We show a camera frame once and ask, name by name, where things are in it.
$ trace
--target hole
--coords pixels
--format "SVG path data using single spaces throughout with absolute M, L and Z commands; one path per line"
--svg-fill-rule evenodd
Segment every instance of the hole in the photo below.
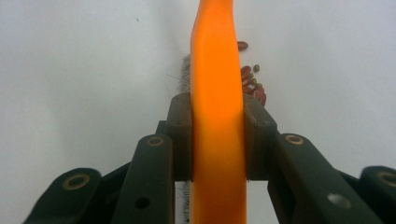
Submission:
M 396 188 L 396 175 L 390 172 L 378 172 L 376 174 L 376 176 L 378 176 L 378 178 L 386 183 L 387 185 Z
M 64 189 L 75 190 L 84 187 L 90 182 L 90 177 L 86 174 L 77 174 L 69 176 L 63 184 Z
M 148 145 L 151 147 L 158 147 L 163 144 L 163 139 L 161 137 L 150 137 L 148 139 Z
M 288 134 L 285 137 L 285 140 L 295 146 L 302 145 L 304 143 L 304 139 L 300 136 L 294 135 L 294 134 Z
M 332 204 L 342 209 L 349 209 L 352 206 L 350 201 L 340 194 L 330 193 L 327 195 L 327 199 L 329 199 Z
M 134 206 L 137 209 L 145 209 L 149 206 L 149 199 L 148 198 L 138 198 L 136 202 L 134 202 Z

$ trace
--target white surface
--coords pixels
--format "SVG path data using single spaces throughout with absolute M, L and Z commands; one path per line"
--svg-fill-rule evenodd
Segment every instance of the white surface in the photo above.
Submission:
M 0 223 L 68 170 L 123 165 L 166 119 L 198 6 L 166 2 L 0 2 Z M 354 176 L 396 168 L 396 3 L 323 2 L 235 1 L 241 65 L 261 65 L 282 133 Z M 276 223 L 263 194 L 249 184 L 248 223 Z

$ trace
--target orange plastic strip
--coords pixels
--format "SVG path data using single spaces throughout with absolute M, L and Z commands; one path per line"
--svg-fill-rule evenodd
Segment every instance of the orange plastic strip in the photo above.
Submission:
M 243 98 L 233 0 L 201 0 L 191 35 L 191 223 L 246 223 Z

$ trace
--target orange object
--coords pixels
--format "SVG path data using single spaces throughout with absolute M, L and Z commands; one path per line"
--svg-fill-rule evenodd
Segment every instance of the orange object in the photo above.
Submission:
M 191 35 L 191 223 L 247 220 L 243 97 L 233 0 L 201 0 Z

